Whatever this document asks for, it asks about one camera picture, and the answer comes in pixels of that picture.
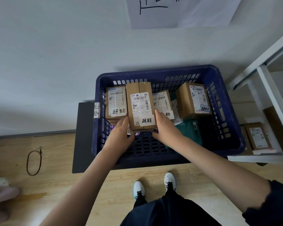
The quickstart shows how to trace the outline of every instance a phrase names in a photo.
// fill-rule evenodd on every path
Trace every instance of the brown package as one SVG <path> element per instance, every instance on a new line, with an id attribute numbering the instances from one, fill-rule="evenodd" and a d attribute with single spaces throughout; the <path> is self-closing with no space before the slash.
<path id="1" fill-rule="evenodd" d="M 121 88 L 123 87 L 123 91 L 116 91 L 116 92 L 111 92 L 111 93 L 117 93 L 115 95 L 109 95 L 109 89 L 113 88 Z M 113 111 L 115 111 L 115 114 L 109 115 L 109 101 L 113 100 L 115 101 L 115 96 L 118 96 L 119 98 L 117 99 L 117 103 L 119 104 L 119 107 L 113 108 Z M 117 122 L 128 116 L 128 109 L 127 109 L 127 97 L 126 97 L 126 87 L 125 86 L 113 86 L 113 87 L 107 87 L 106 88 L 106 108 L 105 108 L 105 118 L 106 120 L 112 124 L 116 125 Z"/>
<path id="2" fill-rule="evenodd" d="M 244 140 L 245 140 L 245 150 L 240 155 L 241 156 L 251 156 L 251 155 L 253 155 L 253 149 L 252 149 L 252 147 L 250 145 L 250 141 L 248 139 L 248 136 L 247 136 L 247 133 L 246 133 L 246 129 L 245 129 L 245 127 L 243 125 L 241 125 L 240 128 L 241 128 Z"/>
<path id="3" fill-rule="evenodd" d="M 201 118 L 212 114 L 204 84 L 184 83 L 176 91 L 176 99 L 181 119 Z"/>
<path id="4" fill-rule="evenodd" d="M 154 107 L 158 109 L 159 112 L 164 113 L 170 120 L 174 119 L 170 94 L 167 89 L 153 93 L 153 102 Z"/>
<path id="5" fill-rule="evenodd" d="M 266 108 L 263 112 L 283 151 L 283 125 L 278 117 L 275 107 L 272 106 Z"/>
<path id="6" fill-rule="evenodd" d="M 261 122 L 244 124 L 253 150 L 272 148 Z"/>
<path id="7" fill-rule="evenodd" d="M 128 83 L 126 92 L 130 130 L 146 132 L 157 128 L 151 83 Z"/>

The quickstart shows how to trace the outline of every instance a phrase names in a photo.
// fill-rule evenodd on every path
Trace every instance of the green package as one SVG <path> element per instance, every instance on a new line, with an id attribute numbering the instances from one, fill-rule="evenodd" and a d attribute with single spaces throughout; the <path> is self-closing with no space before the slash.
<path id="1" fill-rule="evenodd" d="M 189 139 L 193 140 L 200 146 L 202 146 L 202 139 L 198 127 L 198 119 L 180 119 L 178 114 L 176 94 L 170 95 L 170 100 L 174 113 L 174 125 L 179 129 L 179 131 Z"/>

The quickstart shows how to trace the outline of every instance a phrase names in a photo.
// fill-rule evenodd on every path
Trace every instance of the dark blue sleeve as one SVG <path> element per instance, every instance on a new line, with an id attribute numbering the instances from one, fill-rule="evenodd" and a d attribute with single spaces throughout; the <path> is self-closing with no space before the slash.
<path id="1" fill-rule="evenodd" d="M 269 183 L 271 192 L 261 208 L 248 208 L 242 214 L 246 223 L 250 226 L 283 225 L 283 184 L 275 180 Z"/>

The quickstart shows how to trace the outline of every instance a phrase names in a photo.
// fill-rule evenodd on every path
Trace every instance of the right arm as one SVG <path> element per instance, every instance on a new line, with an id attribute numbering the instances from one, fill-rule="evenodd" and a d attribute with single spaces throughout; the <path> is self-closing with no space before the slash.
<path id="1" fill-rule="evenodd" d="M 184 137 L 163 113 L 155 110 L 159 133 L 153 137 L 198 167 L 243 213 L 259 209 L 271 192 L 269 181 Z"/>

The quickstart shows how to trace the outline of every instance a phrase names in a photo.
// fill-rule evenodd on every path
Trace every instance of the sneaker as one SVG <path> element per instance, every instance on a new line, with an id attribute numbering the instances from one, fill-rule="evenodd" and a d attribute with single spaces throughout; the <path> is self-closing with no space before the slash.
<path id="1" fill-rule="evenodd" d="M 166 186 L 166 191 L 176 190 L 176 179 L 171 172 L 166 172 L 166 175 L 164 176 L 164 185 Z"/>
<path id="2" fill-rule="evenodd" d="M 135 200 L 140 199 L 140 198 L 145 199 L 144 185 L 142 184 L 140 180 L 137 180 L 134 183 L 132 191 L 133 191 L 133 197 Z"/>

